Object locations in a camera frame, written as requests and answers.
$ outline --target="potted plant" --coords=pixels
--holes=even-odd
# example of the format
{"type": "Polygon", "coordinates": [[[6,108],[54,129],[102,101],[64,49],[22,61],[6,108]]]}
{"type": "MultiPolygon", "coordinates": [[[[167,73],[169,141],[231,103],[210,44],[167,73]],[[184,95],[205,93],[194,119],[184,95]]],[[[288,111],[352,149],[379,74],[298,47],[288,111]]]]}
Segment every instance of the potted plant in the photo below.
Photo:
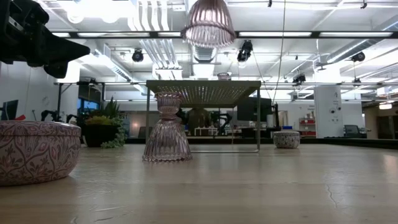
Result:
{"type": "Polygon", "coordinates": [[[88,147],[121,147],[127,139],[119,105],[113,97],[103,109],[92,111],[85,124],[83,133],[88,147]]]}

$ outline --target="green plant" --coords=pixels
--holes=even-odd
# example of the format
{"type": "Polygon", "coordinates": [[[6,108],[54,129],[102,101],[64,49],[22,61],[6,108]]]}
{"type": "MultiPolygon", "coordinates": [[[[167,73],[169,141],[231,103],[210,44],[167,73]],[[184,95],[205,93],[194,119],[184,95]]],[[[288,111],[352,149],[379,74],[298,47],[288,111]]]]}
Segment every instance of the green plant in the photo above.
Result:
{"type": "Polygon", "coordinates": [[[108,149],[108,148],[115,148],[115,147],[122,147],[127,139],[126,130],[123,128],[123,120],[120,118],[112,119],[113,125],[118,125],[118,133],[116,133],[115,139],[112,141],[104,142],[101,145],[101,148],[108,149]]]}
{"type": "Polygon", "coordinates": [[[101,107],[100,110],[94,110],[90,113],[90,116],[105,116],[107,118],[113,119],[119,116],[119,106],[117,101],[111,101],[105,107],[101,107]]]}
{"type": "Polygon", "coordinates": [[[91,124],[102,124],[102,125],[113,125],[113,120],[106,116],[93,116],[86,120],[87,125],[91,124]]]}

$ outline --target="computer monitor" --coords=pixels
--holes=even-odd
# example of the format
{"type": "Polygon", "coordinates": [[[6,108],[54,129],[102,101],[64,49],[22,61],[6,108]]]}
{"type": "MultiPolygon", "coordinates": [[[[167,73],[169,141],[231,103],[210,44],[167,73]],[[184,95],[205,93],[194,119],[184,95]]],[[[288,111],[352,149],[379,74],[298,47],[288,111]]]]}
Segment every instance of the computer monitor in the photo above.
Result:
{"type": "Polygon", "coordinates": [[[1,120],[13,120],[17,116],[18,100],[4,102],[2,104],[1,120]]]}
{"type": "MultiPolygon", "coordinates": [[[[272,114],[272,100],[260,99],[260,121],[266,122],[267,115],[272,114]]],[[[257,97],[248,97],[238,104],[238,121],[257,121],[257,97]]]]}

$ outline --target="glass vase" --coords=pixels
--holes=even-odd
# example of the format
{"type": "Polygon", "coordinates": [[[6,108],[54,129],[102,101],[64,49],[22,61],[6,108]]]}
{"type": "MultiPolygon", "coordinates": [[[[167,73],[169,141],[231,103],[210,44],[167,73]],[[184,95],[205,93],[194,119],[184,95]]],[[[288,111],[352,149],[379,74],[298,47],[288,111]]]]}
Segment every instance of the glass vase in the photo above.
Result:
{"type": "Polygon", "coordinates": [[[160,120],[147,141],[142,160],[149,162],[186,161],[192,159],[188,139],[177,120],[181,94],[155,94],[160,120]]]}

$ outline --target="spotlight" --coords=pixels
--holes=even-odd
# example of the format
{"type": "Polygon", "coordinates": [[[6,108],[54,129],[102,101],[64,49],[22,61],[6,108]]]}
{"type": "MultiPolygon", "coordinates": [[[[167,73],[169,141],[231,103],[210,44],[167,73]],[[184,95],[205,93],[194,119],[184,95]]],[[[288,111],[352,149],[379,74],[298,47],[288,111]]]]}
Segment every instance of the spotlight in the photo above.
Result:
{"type": "Polygon", "coordinates": [[[305,75],[300,74],[293,78],[293,83],[303,83],[305,82],[305,75]]]}
{"type": "Polygon", "coordinates": [[[365,54],[363,52],[360,52],[350,58],[353,62],[362,62],[365,60],[365,54]]]}
{"type": "Polygon", "coordinates": [[[238,58],[237,60],[239,62],[245,62],[249,59],[249,57],[251,56],[251,51],[253,50],[253,45],[251,43],[251,40],[245,40],[241,50],[239,50],[238,53],[238,58]]]}
{"type": "Polygon", "coordinates": [[[142,62],[144,59],[144,55],[142,54],[142,49],[135,49],[131,58],[134,62],[142,62]]]}

